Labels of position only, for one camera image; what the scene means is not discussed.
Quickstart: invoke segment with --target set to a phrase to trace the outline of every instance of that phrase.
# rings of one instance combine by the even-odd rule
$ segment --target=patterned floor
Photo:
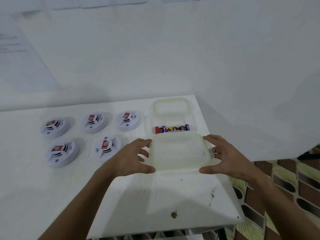
[[[256,161],[254,164],[262,172],[271,177],[286,197],[302,209],[306,216],[320,228],[320,159],[299,160],[306,157],[320,158],[320,145],[317,145],[298,158]],[[227,239],[280,240],[281,237],[277,229],[250,185],[245,181],[233,177],[230,177],[230,181],[246,216],[246,222],[225,227]],[[181,233],[182,230],[177,231],[180,235],[184,235],[184,233]],[[139,234],[139,237],[137,235],[127,235],[125,237],[100,239],[122,240],[127,238],[139,240],[169,237],[164,233],[161,233],[162,236],[159,232],[157,234]],[[215,233],[205,233],[203,237],[205,240],[218,239]]]

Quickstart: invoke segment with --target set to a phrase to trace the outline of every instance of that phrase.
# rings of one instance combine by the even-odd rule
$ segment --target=person's left hand
[[[150,165],[143,164],[144,159],[139,156],[149,157],[149,153],[142,149],[149,147],[151,139],[136,139],[133,142],[125,145],[113,157],[106,161],[101,169],[111,170],[113,177],[127,176],[134,173],[154,173],[156,169]]]

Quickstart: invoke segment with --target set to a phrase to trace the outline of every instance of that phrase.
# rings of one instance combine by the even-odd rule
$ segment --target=hand
[[[138,155],[149,157],[149,153],[142,148],[149,147],[151,141],[151,139],[144,140],[140,138],[134,140],[106,161],[102,168],[111,169],[113,177],[127,176],[134,173],[154,173],[156,171],[155,168],[143,164],[144,159]]]
[[[254,166],[253,163],[221,136],[207,135],[203,139],[215,145],[215,157],[220,159],[221,162],[217,165],[200,168],[200,173],[222,173],[249,183],[253,183],[256,176],[262,173],[260,169]]]

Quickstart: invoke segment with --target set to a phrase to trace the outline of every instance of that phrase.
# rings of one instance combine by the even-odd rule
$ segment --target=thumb
[[[156,169],[150,165],[146,165],[141,163],[140,165],[140,169],[139,169],[139,173],[154,173],[156,171]]]
[[[222,168],[220,164],[205,166],[200,168],[199,172],[204,174],[217,174],[217,173],[222,173]]]

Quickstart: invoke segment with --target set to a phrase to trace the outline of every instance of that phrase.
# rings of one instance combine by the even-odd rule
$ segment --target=smoke detector
[[[77,157],[79,146],[74,140],[60,141],[49,148],[45,160],[47,165],[54,168],[63,167]]]
[[[93,112],[86,115],[82,120],[82,126],[86,133],[96,133],[107,125],[106,115],[102,112]]]
[[[42,136],[46,139],[54,139],[62,136],[69,129],[69,123],[64,117],[53,118],[40,128]]]
[[[121,140],[117,136],[106,136],[94,144],[96,158],[105,162],[113,157],[121,148]]]
[[[116,122],[119,130],[128,132],[138,127],[140,119],[135,111],[126,110],[118,114]]]

